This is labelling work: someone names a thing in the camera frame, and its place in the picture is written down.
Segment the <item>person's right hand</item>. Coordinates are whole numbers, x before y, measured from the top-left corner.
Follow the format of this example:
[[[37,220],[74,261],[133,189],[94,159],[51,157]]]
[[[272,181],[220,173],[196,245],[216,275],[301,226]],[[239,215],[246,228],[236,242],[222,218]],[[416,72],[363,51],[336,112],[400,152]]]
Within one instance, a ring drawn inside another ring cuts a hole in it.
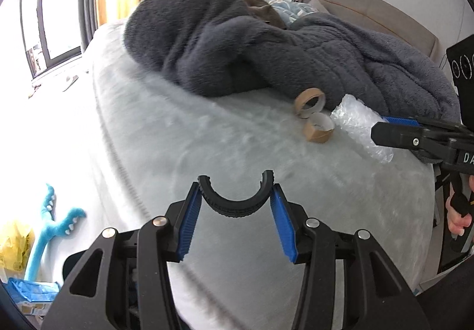
[[[470,214],[466,214],[464,217],[461,216],[452,206],[451,199],[455,194],[453,185],[450,184],[450,195],[445,202],[445,207],[447,210],[447,224],[448,229],[453,235],[460,237],[464,236],[464,231],[470,226],[473,221],[473,217]]]

